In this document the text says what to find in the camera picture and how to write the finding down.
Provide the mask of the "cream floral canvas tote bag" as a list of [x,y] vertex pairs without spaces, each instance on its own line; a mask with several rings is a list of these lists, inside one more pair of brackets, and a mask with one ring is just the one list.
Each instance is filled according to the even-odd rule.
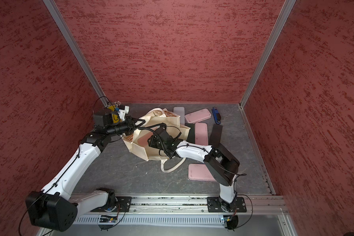
[[122,137],[130,153],[145,161],[160,161],[161,171],[164,173],[171,173],[179,168],[185,158],[167,170],[164,169],[164,164],[177,156],[173,153],[172,145],[176,145],[178,141],[186,141],[190,128],[180,124],[180,116],[167,109],[152,109],[140,119],[144,120],[145,124],[132,134]]

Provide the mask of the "green pencil case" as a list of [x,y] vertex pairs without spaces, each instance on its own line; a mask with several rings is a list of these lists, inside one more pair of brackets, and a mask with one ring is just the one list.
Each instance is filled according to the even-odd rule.
[[185,126],[190,128],[186,141],[194,144],[195,143],[195,124],[185,123]]

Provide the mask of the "light grey pencil case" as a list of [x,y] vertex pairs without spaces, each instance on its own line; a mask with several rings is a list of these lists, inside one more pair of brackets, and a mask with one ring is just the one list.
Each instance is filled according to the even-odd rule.
[[173,113],[180,116],[180,124],[185,125],[185,108],[184,107],[174,107]]

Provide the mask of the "dark grey pencil case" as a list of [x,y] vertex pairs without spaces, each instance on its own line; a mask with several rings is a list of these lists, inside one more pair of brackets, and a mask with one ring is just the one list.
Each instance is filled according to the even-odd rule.
[[211,146],[218,146],[221,142],[221,135],[222,135],[222,129],[223,126],[219,125],[219,124],[214,124],[212,131],[211,131],[211,135],[208,141],[208,144]]

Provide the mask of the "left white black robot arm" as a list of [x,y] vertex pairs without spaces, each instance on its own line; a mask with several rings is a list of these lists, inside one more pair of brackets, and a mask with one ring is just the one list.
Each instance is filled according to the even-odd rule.
[[128,116],[128,109],[104,108],[93,114],[93,130],[79,142],[67,164],[41,191],[27,196],[26,214],[31,225],[64,232],[76,218],[94,209],[121,211],[115,192],[105,187],[75,199],[71,196],[88,167],[111,143],[112,136],[130,135],[145,124],[144,119]]

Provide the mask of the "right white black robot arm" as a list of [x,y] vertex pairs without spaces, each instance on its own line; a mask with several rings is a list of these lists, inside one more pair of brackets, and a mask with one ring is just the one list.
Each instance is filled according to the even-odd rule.
[[152,132],[147,140],[148,146],[164,152],[170,159],[189,158],[205,164],[220,186],[219,207],[223,212],[235,211],[235,181],[240,175],[239,161],[221,143],[214,146],[192,144],[179,137],[173,138],[166,128],[165,124],[161,124],[156,130],[146,127],[146,130]]

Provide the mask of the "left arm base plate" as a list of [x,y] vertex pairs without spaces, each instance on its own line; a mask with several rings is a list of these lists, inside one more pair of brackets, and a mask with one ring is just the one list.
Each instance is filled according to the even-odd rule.
[[91,212],[104,212],[104,213],[129,212],[131,201],[132,201],[132,197],[129,196],[116,197],[116,202],[111,207],[102,206],[91,210]]

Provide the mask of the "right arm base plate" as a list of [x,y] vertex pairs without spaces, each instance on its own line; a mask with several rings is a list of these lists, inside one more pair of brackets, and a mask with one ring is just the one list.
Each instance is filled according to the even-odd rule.
[[236,197],[231,203],[227,203],[220,197],[207,197],[208,212],[228,212],[244,213],[247,212],[243,197]]

